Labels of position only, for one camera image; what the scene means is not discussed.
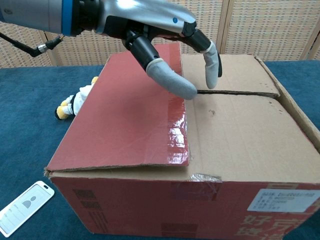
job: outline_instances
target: cardboard box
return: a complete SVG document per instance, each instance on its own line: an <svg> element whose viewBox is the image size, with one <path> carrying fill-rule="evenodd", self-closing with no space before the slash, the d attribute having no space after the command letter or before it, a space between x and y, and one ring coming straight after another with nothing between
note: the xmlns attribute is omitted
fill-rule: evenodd
<svg viewBox="0 0 320 240"><path fill-rule="evenodd" d="M181 69L178 44L157 49L202 94L184 105L115 54L46 168L90 232L280 240L319 209L320 133L258 58L221 56L208 91L201 55L182 55Z"/></svg>

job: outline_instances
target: gray fingertip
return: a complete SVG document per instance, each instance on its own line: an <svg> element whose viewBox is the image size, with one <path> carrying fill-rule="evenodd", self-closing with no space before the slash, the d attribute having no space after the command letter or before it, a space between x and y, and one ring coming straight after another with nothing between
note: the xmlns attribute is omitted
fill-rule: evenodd
<svg viewBox="0 0 320 240"><path fill-rule="evenodd" d="M197 95L196 87L175 73L163 60L148 65L146 73L160 86L181 98L191 100Z"/></svg>
<svg viewBox="0 0 320 240"><path fill-rule="evenodd" d="M208 52L203 53L205 61L205 81L209 89L214 89L218 83L219 58L216 46L212 46Z"/></svg>

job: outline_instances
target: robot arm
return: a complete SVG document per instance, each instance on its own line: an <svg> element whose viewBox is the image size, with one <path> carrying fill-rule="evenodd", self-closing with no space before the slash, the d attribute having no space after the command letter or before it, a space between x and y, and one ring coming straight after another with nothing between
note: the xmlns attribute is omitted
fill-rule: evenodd
<svg viewBox="0 0 320 240"><path fill-rule="evenodd" d="M0 0L0 21L65 36L88 30L121 39L149 77L185 99L197 89L161 59L151 44L154 38L180 41L203 53L209 89L222 75L216 46L197 29L196 17L164 0Z"/></svg>

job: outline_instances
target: box flap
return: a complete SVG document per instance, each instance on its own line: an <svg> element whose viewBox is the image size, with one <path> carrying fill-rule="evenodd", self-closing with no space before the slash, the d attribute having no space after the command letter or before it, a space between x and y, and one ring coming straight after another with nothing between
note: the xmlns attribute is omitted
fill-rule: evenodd
<svg viewBox="0 0 320 240"><path fill-rule="evenodd" d="M294 118L299 127L303 130L306 136L310 139L314 147L320 153L320 131L308 118L308 116L298 106L285 87L278 81L273 75L270 69L264 64L264 62L256 57L256 60L261 64L264 70L268 73L277 89L280 92L280 97L277 99L281 105L288 111L288 113Z"/></svg>
<svg viewBox="0 0 320 240"><path fill-rule="evenodd" d="M222 77L214 91L263 93L277 97L279 91L259 62L252 55L221 55ZM183 76L198 90L209 90L206 85L205 60L202 54L183 54Z"/></svg>
<svg viewBox="0 0 320 240"><path fill-rule="evenodd" d="M320 184L320 154L275 99L198 95L186 102L188 167L134 167L58 173L59 177Z"/></svg>
<svg viewBox="0 0 320 240"><path fill-rule="evenodd" d="M181 74L180 45L163 44L156 48L171 68ZM114 54L47 170L186 166L186 135L184 100L149 78L130 52Z"/></svg>

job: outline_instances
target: plush toy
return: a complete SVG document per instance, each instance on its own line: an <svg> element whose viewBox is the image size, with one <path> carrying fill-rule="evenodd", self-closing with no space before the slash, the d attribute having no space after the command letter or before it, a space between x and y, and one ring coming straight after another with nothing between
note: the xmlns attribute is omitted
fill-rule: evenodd
<svg viewBox="0 0 320 240"><path fill-rule="evenodd" d="M76 116L97 80L98 77L95 76L91 81L91 85L80 87L77 94L67 97L66 100L55 109L55 117L59 120L64 120L67 119L69 115Z"/></svg>

